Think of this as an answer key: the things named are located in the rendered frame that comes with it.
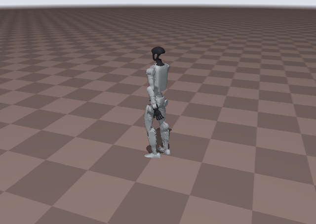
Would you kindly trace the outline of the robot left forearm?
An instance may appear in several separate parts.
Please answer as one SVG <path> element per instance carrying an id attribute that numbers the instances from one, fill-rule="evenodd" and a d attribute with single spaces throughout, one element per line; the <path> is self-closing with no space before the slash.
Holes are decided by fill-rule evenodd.
<path id="1" fill-rule="evenodd" d="M 153 109 L 156 109 L 157 108 L 157 101 L 156 101 L 156 97 L 155 97 L 155 93 L 153 91 L 153 89 L 151 87 L 148 87 L 147 88 L 147 92 L 149 94 L 149 97 L 150 97 L 150 100 L 151 100 L 151 105 L 153 107 Z"/>

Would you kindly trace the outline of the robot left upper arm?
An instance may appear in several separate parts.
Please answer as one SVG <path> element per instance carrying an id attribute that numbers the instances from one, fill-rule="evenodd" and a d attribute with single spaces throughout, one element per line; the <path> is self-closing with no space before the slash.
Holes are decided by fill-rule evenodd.
<path id="1" fill-rule="evenodd" d="M 154 89 L 155 89 L 155 84 L 154 84 L 155 67 L 148 68 L 146 70 L 146 74 L 148 77 L 148 83 L 150 85 L 149 87 L 151 87 L 154 91 Z"/>

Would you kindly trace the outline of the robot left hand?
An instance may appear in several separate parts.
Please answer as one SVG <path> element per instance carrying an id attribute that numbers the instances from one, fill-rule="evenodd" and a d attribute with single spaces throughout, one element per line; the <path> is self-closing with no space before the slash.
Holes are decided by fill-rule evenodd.
<path id="1" fill-rule="evenodd" d="M 157 105 L 157 104 L 156 104 Z M 156 109 L 153 109 L 154 110 L 154 118 L 156 117 L 157 120 L 160 120 L 162 118 L 164 118 L 162 115 L 161 115 L 161 112 L 158 110 L 158 105 L 157 105 L 157 108 Z M 162 118 L 161 118 L 162 117 Z"/>

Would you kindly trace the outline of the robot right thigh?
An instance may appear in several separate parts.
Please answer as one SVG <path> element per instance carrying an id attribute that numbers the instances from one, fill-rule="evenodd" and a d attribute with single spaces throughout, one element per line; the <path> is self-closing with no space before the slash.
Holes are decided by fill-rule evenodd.
<path id="1" fill-rule="evenodd" d="M 160 125 L 160 129 L 162 131 L 168 130 L 168 125 L 167 125 L 167 123 L 165 123 L 165 114 L 166 114 L 166 108 L 165 107 L 168 105 L 168 100 L 165 98 L 164 102 L 165 102 L 164 105 L 162 107 L 158 108 L 158 110 L 161 112 L 161 115 L 164 117 L 164 118 L 161 117 L 162 119 L 158 120 L 159 121 L 159 125 Z"/>

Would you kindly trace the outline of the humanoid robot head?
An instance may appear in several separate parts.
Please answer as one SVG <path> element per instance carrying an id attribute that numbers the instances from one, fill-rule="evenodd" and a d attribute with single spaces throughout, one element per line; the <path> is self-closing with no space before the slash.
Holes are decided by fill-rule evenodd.
<path id="1" fill-rule="evenodd" d="M 162 47 L 160 47 L 160 46 L 154 47 L 152 49 L 153 60 L 156 61 L 156 63 L 157 63 L 156 65 L 157 66 L 165 65 L 165 64 L 162 63 L 161 59 L 159 59 L 159 55 L 161 55 L 163 53 L 165 53 L 165 50 Z M 157 54 L 156 59 L 155 59 L 155 54 Z"/>

